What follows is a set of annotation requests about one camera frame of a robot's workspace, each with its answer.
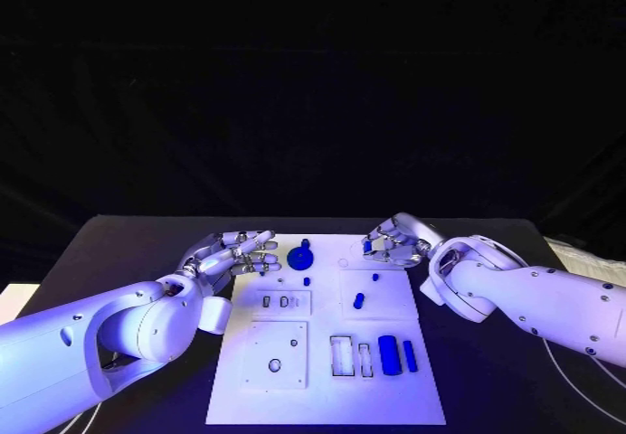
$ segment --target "blue disc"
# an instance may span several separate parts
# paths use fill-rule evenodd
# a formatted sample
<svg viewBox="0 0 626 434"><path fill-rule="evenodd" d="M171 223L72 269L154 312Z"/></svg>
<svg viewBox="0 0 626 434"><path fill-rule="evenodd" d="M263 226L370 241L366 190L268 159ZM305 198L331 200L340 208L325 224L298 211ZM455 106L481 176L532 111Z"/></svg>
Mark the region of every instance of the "blue disc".
<svg viewBox="0 0 626 434"><path fill-rule="evenodd" d="M312 252L308 249L308 240L302 239L302 245L291 249L286 254L286 263L292 269L301 271L312 265Z"/></svg>

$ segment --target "hole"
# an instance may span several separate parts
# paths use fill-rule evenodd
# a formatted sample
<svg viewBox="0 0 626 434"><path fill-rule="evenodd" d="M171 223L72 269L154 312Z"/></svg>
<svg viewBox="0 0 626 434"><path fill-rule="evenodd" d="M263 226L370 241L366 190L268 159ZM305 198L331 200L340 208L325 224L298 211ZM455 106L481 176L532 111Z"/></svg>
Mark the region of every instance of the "hole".
<svg viewBox="0 0 626 434"><path fill-rule="evenodd" d="M74 338L74 332L72 331L72 327L63 327L60 329L60 340L66 346L72 346L73 338Z"/></svg>
<svg viewBox="0 0 626 434"><path fill-rule="evenodd" d="M269 371L272 373L276 373L279 371L279 360L278 359L271 359L269 360L268 368L269 368Z"/></svg>

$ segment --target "peg board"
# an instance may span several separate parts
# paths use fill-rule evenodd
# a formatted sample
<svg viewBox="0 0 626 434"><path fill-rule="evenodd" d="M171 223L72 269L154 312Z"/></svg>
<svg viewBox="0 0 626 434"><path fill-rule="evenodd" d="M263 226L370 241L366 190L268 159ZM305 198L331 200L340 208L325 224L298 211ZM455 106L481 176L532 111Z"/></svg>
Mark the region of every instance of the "peg board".
<svg viewBox="0 0 626 434"><path fill-rule="evenodd" d="M285 258L288 251L299 246L302 238L310 240L314 261L307 270L295 271L288 267ZM360 258L357 235L278 234L275 241L278 249L272 253L278 255L281 271L266 273L262 277L258 274L236 277L233 309L224 329L206 423L444 425L405 271ZM379 275L376 282L370 281L373 272ZM307 287L304 277L310 278ZM299 316L258 317L256 305L262 302L258 291L276 290L310 291L310 316L294 311ZM351 297L351 292L364 294L366 310L361 316L353 316L348 310L353 309L353 299L344 298ZM409 304L399 310L400 317L389 314L392 303ZM383 314L374 313L374 305L379 305ZM305 349L302 388L279 389L278 382L275 388L268 386L265 389L253 389L242 386L242 377L249 375L250 369L246 346L252 321L259 320L305 323L305 348L301 348ZM353 377L333 377L333 335L351 338ZM380 335L393 335L397 340L402 374L396 376L382 374L377 349ZM413 345L416 373L409 373L406 369L400 348L403 340L409 340ZM370 347L373 378L360 376L359 344L369 344ZM268 360L258 361L263 369L266 363ZM263 375L263 384L271 385L271 378L271 375Z"/></svg>

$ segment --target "table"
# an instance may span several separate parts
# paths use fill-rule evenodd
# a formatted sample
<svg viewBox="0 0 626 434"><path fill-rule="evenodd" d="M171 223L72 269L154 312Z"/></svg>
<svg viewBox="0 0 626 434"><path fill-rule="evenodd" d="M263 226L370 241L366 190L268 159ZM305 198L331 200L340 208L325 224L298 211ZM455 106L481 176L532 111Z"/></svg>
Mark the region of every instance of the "table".
<svg viewBox="0 0 626 434"><path fill-rule="evenodd" d="M185 248L210 232L366 233L380 218L97 216L87 221L21 311L28 315L174 271ZM480 233L530 265L562 265L530 222L423 219L449 237ZM447 425L386 427L392 432L615 432L624 430L573 393L540 340L496 311L481 324L436 307L418 292L425 264L409 270L419 322ZM180 358L100 407L89 432L291 432L289 426L204 425L222 337L197 331ZM626 391L584 355L552 345L566 375L589 398L626 419ZM612 373L624 377L618 369ZM374 432L377 427L312 426L297 432Z"/></svg>

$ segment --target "black tabletop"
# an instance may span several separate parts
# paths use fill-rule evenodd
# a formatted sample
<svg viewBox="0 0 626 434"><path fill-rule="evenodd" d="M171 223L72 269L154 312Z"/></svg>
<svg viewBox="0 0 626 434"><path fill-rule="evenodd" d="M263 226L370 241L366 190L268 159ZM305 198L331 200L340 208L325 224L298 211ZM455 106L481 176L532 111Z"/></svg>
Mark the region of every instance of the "black tabletop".
<svg viewBox="0 0 626 434"><path fill-rule="evenodd" d="M74 236L21 314L31 314L129 283L170 274L187 247L211 232L271 229L281 233L364 234L383 220L383 217L99 216ZM530 265L563 269L530 222L504 219L425 220L436 225L445 236L481 234L504 244ZM524 333L498 311L481 324L474 324L447 307L438 307L418 292L426 276L425 264L409 269L408 275L447 425L387 426L385 431L498 433L626 430L566 385L540 339ZM87 432L297 431L361 434L363 431L373 433L380 430L370 426L204 425L220 344L220 336L197 331L180 358L103 402ZM626 420L626 391L586 356L555 344L550 348L573 384L601 407ZM610 369L623 376L618 368Z"/></svg>

